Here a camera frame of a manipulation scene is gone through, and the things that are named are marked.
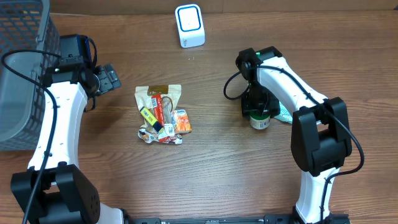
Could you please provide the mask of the green lid knorr cup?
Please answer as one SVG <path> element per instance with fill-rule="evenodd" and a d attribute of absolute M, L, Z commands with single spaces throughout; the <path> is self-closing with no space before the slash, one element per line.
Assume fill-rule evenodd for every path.
<path fill-rule="evenodd" d="M 256 115 L 256 114 L 251 114 L 249 116 L 249 123 L 252 128 L 262 130 L 266 129 L 271 121 L 271 116 L 270 115 Z"/>

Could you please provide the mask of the teal orange tissue pack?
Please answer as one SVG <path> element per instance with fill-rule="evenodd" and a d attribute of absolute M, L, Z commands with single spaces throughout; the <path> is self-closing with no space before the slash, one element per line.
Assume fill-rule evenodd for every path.
<path fill-rule="evenodd" d="M 282 104 L 279 103 L 280 113 L 274 118 L 285 123 L 292 124 L 292 115 L 289 113 L 288 109 Z"/>

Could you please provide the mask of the red snack stick packet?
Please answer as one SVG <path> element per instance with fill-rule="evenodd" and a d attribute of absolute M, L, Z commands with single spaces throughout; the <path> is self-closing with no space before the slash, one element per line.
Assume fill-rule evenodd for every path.
<path fill-rule="evenodd" d="M 162 97 L 161 95 L 154 95 L 151 98 L 152 107 L 154 110 L 154 116 L 158 120 L 158 122 L 163 126 L 164 125 L 164 112 L 162 106 Z"/>

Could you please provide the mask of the beige brown snack pouch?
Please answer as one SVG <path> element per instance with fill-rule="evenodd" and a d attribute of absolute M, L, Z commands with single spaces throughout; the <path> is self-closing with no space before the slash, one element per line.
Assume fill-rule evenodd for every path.
<path fill-rule="evenodd" d="M 172 111 L 176 109 L 178 101 L 182 94 L 181 85 L 152 85 L 137 86 L 135 89 L 135 99 L 138 109 L 143 106 L 154 112 L 152 97 L 160 95 L 162 109 L 164 114 L 164 123 L 172 123 Z"/>

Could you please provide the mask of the yellow highlighter marker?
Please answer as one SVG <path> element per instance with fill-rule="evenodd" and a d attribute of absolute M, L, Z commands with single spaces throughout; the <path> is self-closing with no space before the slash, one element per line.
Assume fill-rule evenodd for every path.
<path fill-rule="evenodd" d="M 161 123 L 156 119 L 156 117 L 149 111 L 145 106 L 140 110 L 140 114 L 144 117 L 144 119 L 160 134 L 164 132 L 164 127 Z"/>

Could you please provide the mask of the silver red crinkled wrapper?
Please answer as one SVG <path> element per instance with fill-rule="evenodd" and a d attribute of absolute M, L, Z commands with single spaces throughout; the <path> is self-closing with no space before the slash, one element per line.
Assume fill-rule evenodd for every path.
<path fill-rule="evenodd" d="M 143 124 L 140 126 L 137 135 L 140 139 L 148 144 L 160 142 L 164 144 L 181 145 L 183 143 L 183 139 L 180 134 L 175 134 L 173 136 L 168 136 L 165 132 L 159 134 L 152 126 L 149 126 L 148 124 Z"/>

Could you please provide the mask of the small orange snack packet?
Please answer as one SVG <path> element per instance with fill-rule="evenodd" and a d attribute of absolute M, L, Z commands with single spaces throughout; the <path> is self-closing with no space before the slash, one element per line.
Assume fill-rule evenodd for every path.
<path fill-rule="evenodd" d="M 176 134 L 187 134 L 192 131 L 192 126 L 185 110 L 172 111 L 174 128 Z"/>

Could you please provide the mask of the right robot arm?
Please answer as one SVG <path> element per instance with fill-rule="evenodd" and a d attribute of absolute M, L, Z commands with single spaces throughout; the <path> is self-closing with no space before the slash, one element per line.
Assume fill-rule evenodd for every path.
<path fill-rule="evenodd" d="M 255 129 L 266 129 L 284 106 L 292 117 L 290 148 L 302 170 L 300 195 L 291 215 L 266 215 L 267 223 L 349 223 L 330 212 L 333 175 L 352 152 L 348 114 L 341 98 L 329 99 L 306 84 L 275 48 L 242 50 L 236 58 L 248 81 L 241 94 L 242 115 Z"/>

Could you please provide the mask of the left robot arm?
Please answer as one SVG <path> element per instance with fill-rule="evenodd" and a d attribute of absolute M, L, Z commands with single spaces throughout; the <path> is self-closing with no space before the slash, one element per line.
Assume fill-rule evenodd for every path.
<path fill-rule="evenodd" d="M 88 100 L 121 86 L 112 65 L 97 65 L 94 41 L 64 35 L 61 52 L 46 69 L 44 119 L 28 169 L 12 175 L 11 191 L 24 223 L 131 223 L 122 208 L 100 201 L 96 187 L 78 167 L 80 124 Z"/>

